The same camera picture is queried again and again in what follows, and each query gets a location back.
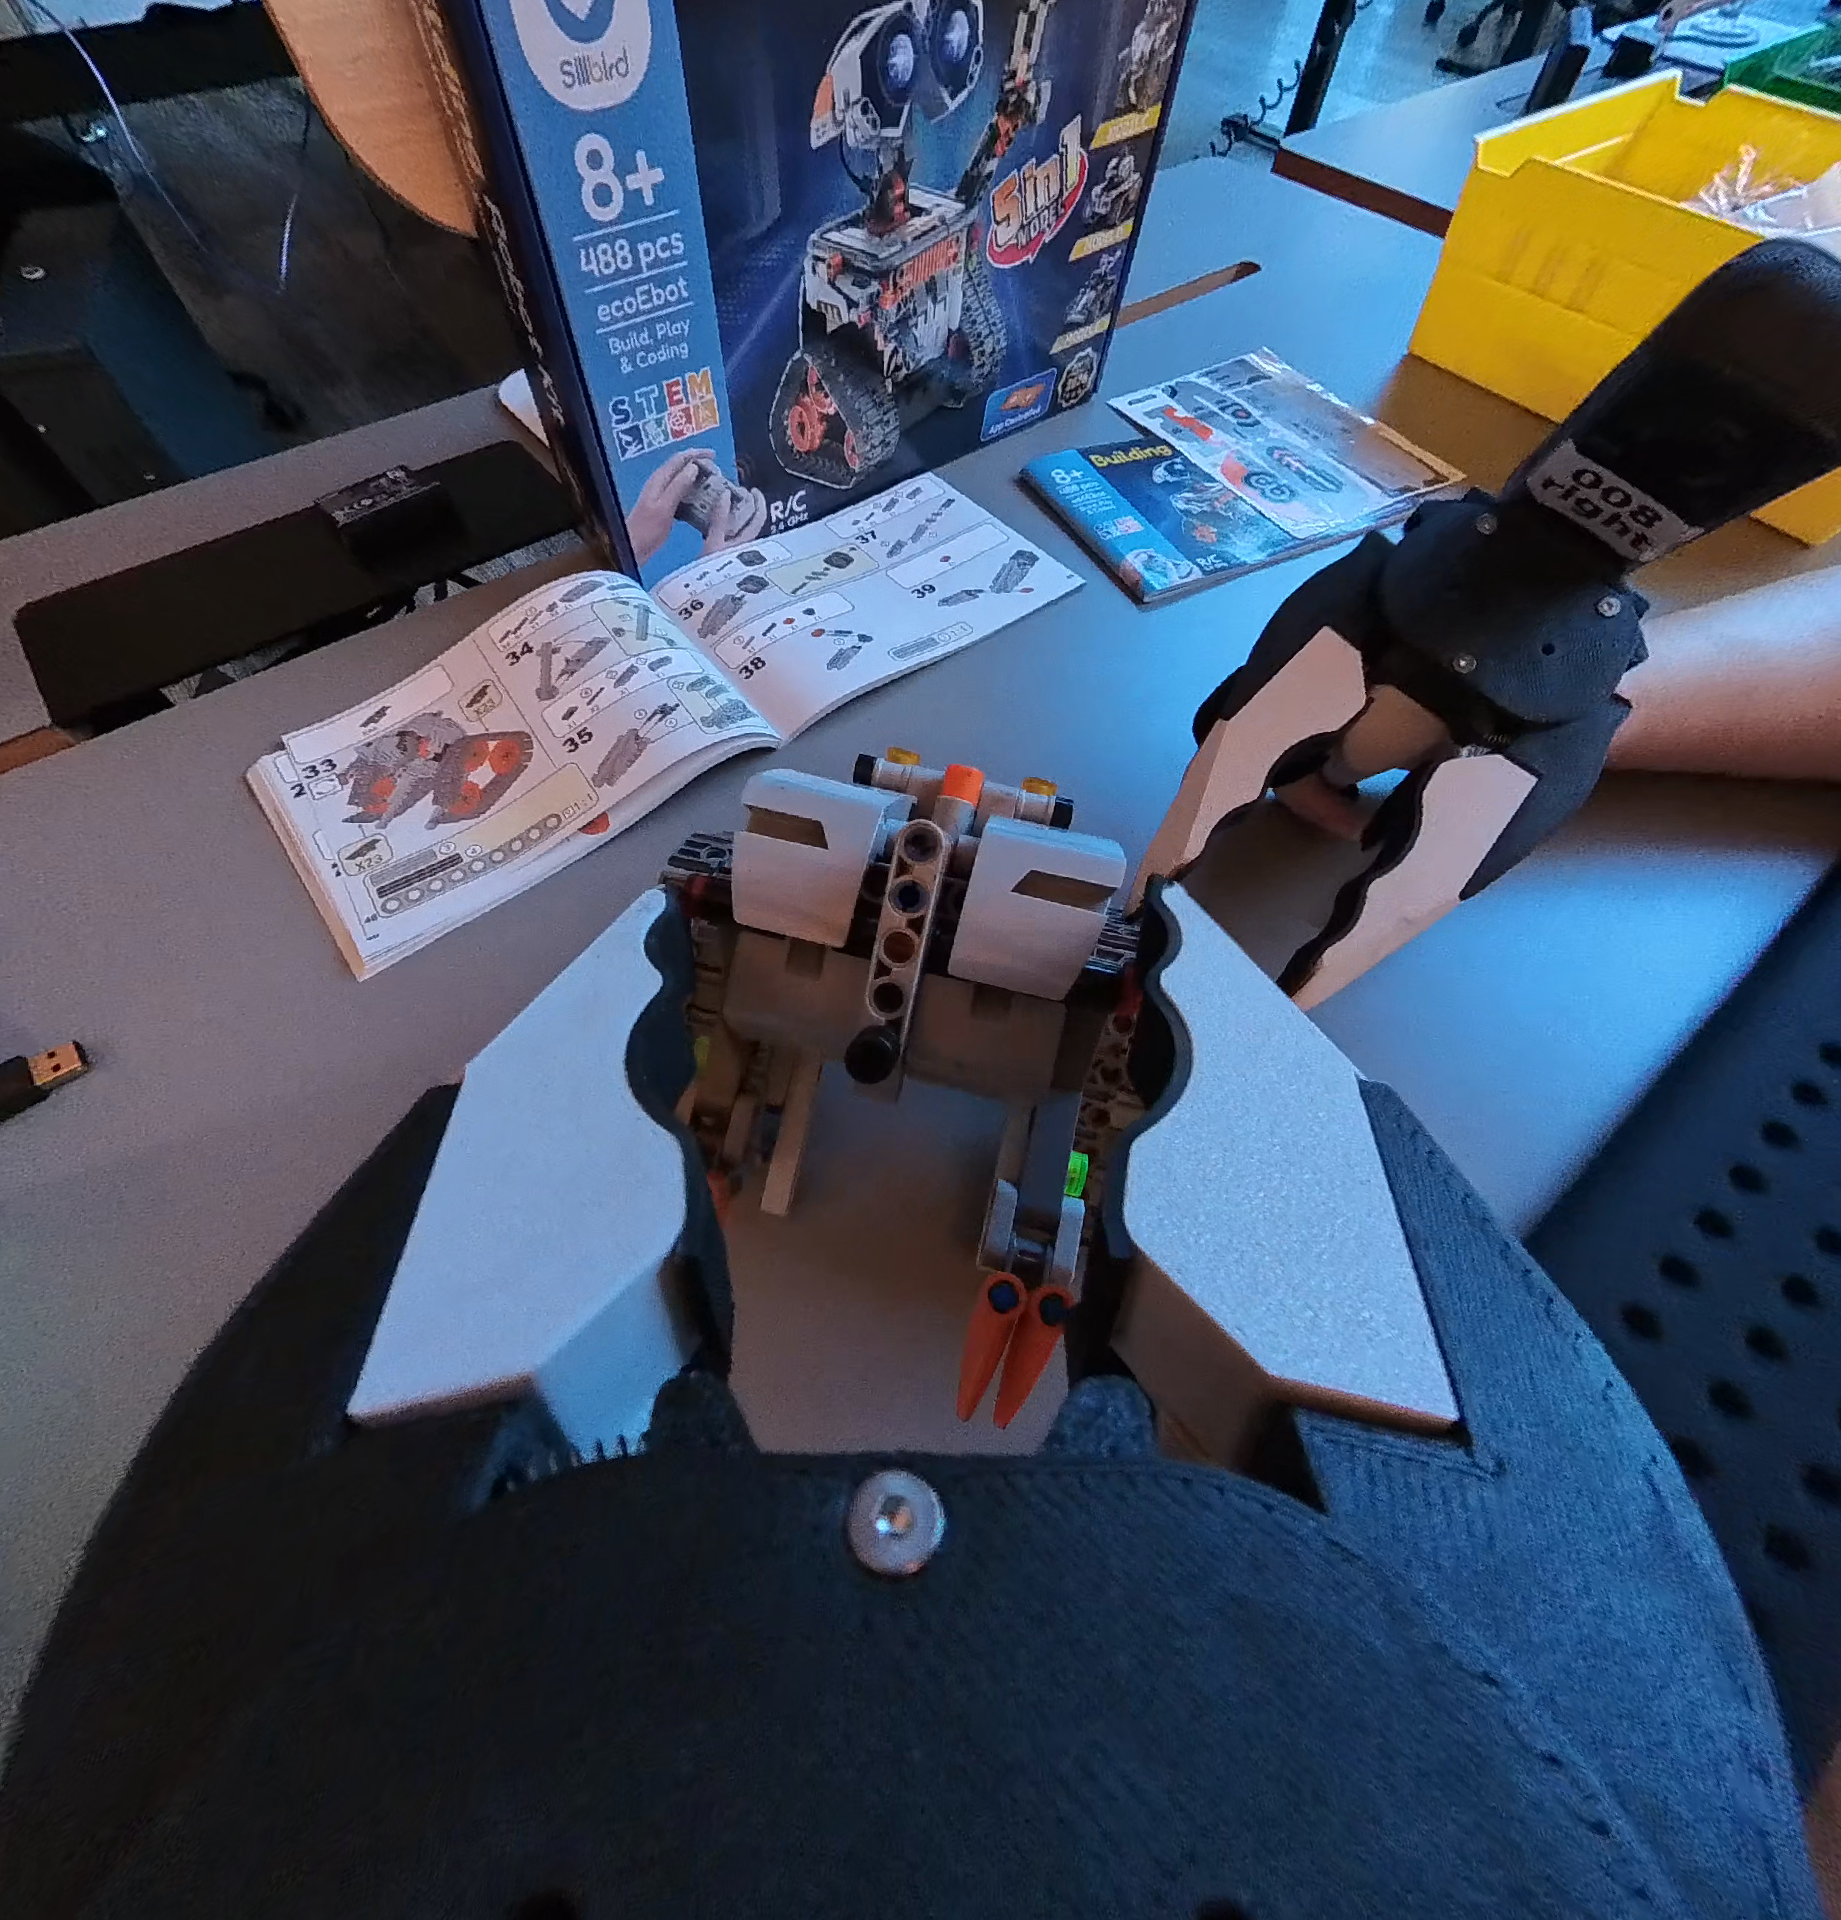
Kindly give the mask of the black flat device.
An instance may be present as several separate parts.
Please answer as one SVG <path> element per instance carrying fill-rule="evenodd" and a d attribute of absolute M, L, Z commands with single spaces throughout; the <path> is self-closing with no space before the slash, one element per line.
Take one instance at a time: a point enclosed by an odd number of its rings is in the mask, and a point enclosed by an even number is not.
<path fill-rule="evenodd" d="M 21 606 L 14 630 L 50 721 L 99 721 L 263 646 L 349 636 L 415 589 L 512 553 L 492 517 L 545 480 L 517 446 L 426 472 L 452 492 L 462 526 L 399 563 L 358 563 L 310 506 Z"/>

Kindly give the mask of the printed sticker sheet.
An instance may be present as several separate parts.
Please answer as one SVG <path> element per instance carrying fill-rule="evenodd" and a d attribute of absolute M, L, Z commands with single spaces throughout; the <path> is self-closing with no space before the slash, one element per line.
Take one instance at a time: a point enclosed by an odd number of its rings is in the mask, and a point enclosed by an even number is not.
<path fill-rule="evenodd" d="M 1194 540 L 1325 541 L 1459 492 L 1458 467 L 1260 349 L 1111 401 L 1164 446 L 1153 486 Z"/>

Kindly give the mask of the small dark block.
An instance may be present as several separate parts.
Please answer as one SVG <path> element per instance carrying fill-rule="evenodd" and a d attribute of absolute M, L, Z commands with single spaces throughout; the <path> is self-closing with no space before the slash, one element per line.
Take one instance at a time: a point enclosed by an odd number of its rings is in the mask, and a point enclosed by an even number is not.
<path fill-rule="evenodd" d="M 0 1125 L 25 1113 L 59 1086 L 84 1078 L 93 1066 L 84 1044 L 71 1041 L 39 1053 L 14 1053 L 0 1063 Z"/>

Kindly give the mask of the wooden chair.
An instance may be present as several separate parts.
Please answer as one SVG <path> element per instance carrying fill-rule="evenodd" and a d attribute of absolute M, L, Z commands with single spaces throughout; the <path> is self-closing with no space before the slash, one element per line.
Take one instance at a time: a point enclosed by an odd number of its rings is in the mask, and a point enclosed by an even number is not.
<path fill-rule="evenodd" d="M 387 195 L 476 234 L 476 123 L 437 1 L 268 1 L 330 131 Z"/>

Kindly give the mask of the green storage bin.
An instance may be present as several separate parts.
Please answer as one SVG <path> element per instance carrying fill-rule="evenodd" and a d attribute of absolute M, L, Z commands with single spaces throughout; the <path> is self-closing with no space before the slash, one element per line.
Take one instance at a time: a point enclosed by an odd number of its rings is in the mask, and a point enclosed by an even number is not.
<path fill-rule="evenodd" d="M 1724 88 L 1748 88 L 1841 116 L 1841 13 L 1793 38 L 1732 59 Z"/>

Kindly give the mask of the black perforated chair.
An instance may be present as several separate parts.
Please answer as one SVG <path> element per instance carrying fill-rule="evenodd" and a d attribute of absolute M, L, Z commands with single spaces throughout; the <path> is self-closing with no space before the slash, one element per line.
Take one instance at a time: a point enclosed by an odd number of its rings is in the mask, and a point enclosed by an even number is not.
<path fill-rule="evenodd" d="M 1527 1246 L 1676 1453 L 1811 1787 L 1841 1739 L 1841 864 Z"/>

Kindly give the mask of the person's right hand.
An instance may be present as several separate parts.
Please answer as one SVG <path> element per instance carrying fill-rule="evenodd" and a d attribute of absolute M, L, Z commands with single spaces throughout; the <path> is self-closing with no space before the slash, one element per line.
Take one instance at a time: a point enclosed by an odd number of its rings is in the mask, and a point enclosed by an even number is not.
<path fill-rule="evenodd" d="M 1296 780 L 1277 780 L 1272 798 L 1332 839 L 1366 843 L 1384 790 L 1368 790 L 1356 780 L 1332 780 L 1327 767 L 1316 767 Z"/>

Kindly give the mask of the small black box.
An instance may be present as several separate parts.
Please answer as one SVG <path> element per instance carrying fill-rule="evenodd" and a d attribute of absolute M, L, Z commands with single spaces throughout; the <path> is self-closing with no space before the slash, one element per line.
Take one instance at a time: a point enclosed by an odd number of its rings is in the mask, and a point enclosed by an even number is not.
<path fill-rule="evenodd" d="M 452 492 L 425 467 L 385 467 L 319 494 L 313 507 L 343 551 L 372 568 L 448 543 L 462 526 Z"/>

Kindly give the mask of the yellow storage bin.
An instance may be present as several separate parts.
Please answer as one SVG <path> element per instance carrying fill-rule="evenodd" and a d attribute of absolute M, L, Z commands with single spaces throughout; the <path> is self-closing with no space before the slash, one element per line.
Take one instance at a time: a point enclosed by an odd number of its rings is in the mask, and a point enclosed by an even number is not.
<path fill-rule="evenodd" d="M 1742 145 L 1803 179 L 1841 159 L 1841 116 L 1744 88 L 1686 102 L 1631 84 L 1482 134 L 1413 354 L 1554 421 L 1700 280 L 1761 234 L 1683 206 Z M 1795 540 L 1841 531 L 1841 467 L 1754 511 Z"/>

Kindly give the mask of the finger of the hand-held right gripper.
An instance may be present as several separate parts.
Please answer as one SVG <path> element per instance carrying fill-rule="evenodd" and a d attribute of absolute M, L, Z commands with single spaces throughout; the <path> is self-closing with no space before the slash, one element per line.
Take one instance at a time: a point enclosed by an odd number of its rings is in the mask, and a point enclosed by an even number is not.
<path fill-rule="evenodd" d="M 1329 916 L 1277 984 L 1314 1009 L 1453 910 L 1506 833 L 1539 776 L 1505 753 L 1463 753 L 1416 769 L 1393 793 L 1366 868 L 1341 882 Z"/>
<path fill-rule="evenodd" d="M 1255 803 L 1305 741 L 1329 741 L 1366 707 L 1362 655 L 1323 628 L 1232 715 L 1213 721 L 1143 856 L 1143 884 L 1183 873 L 1222 820 Z"/>

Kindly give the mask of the blue robot kit box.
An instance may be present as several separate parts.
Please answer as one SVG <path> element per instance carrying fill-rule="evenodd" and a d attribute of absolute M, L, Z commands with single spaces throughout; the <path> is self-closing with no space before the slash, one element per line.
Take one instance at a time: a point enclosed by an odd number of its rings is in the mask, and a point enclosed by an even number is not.
<path fill-rule="evenodd" d="M 1093 393 L 1194 6 L 429 4 L 540 419 L 644 585 Z"/>

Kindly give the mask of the open instruction booklet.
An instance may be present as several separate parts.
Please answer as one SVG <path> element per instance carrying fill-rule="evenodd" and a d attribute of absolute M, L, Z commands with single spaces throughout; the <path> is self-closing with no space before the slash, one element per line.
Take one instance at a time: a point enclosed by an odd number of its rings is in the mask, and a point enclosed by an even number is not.
<path fill-rule="evenodd" d="M 935 474 L 641 586 L 524 593 L 249 773 L 359 979 L 618 836 L 699 773 L 1079 586 Z"/>

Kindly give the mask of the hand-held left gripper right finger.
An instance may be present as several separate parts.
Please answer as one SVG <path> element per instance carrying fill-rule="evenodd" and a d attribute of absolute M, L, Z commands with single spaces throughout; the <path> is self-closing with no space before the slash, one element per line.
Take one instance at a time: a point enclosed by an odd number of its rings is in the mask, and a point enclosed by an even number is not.
<path fill-rule="evenodd" d="M 1139 925 L 1113 1348 L 1207 1454 L 1252 1453 L 1277 1407 L 1451 1433 L 1360 1075 L 1181 884 L 1156 882 Z"/>

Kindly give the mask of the person's right forearm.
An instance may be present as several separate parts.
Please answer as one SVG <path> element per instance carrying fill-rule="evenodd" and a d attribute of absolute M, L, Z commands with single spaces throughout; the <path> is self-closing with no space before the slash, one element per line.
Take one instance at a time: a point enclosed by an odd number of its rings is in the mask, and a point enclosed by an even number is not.
<path fill-rule="evenodd" d="M 1841 616 L 1711 609 L 1647 622 L 1622 682 L 1622 772 L 1841 781 Z"/>

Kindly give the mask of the blue leaflet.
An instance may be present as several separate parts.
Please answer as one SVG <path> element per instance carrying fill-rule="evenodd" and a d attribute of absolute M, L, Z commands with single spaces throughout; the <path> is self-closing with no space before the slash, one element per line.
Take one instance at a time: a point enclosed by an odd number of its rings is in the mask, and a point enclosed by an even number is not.
<path fill-rule="evenodd" d="M 1157 437 L 1043 451 L 1019 482 L 1138 604 L 1295 557 L 1302 541 Z"/>

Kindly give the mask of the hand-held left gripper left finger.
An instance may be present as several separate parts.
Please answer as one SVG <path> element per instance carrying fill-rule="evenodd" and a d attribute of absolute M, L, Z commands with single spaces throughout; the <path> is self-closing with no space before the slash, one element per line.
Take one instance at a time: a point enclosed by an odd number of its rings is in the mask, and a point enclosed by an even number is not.
<path fill-rule="evenodd" d="M 577 1448 L 636 1448 L 664 1382 L 726 1373 L 733 1286 L 674 1106 L 692 936 L 634 900 L 469 1063 L 347 1412 L 538 1395 Z"/>

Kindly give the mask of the grey orange tracked toy robot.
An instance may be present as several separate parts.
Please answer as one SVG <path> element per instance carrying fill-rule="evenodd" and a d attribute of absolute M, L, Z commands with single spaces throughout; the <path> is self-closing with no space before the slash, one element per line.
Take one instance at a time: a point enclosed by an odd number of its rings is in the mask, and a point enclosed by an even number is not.
<path fill-rule="evenodd" d="M 1102 1164 L 1138 1113 L 1143 1005 L 1116 839 L 1052 780 L 861 753 L 848 781 L 754 773 L 736 832 L 659 881 L 692 932 L 692 1086 L 678 1113 L 716 1193 L 790 1208 L 829 1068 L 1003 1107 L 955 1413 L 1008 1427 L 1079 1302 Z"/>

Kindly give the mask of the clear plastic bags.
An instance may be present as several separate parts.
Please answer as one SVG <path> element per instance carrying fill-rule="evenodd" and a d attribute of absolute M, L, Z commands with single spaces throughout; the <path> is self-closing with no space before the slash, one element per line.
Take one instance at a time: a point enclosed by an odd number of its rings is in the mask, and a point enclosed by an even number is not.
<path fill-rule="evenodd" d="M 1683 206 L 1761 234 L 1841 234 L 1841 159 L 1803 179 L 1763 163 L 1760 149 L 1742 145 Z"/>

